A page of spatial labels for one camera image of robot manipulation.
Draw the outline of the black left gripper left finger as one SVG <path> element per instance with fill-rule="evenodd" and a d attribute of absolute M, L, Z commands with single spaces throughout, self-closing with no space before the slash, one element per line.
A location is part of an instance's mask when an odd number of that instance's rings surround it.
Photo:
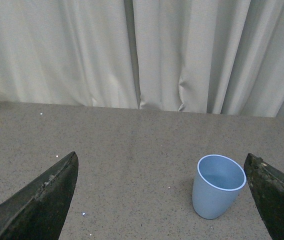
<path fill-rule="evenodd" d="M 0 204 L 0 240 L 57 240 L 74 195 L 73 151 Z"/>

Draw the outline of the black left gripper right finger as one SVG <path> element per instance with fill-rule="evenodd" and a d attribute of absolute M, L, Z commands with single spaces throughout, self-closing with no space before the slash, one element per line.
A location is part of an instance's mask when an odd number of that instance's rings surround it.
<path fill-rule="evenodd" d="M 244 172 L 260 217 L 273 240 L 284 240 L 284 173 L 249 153 Z"/>

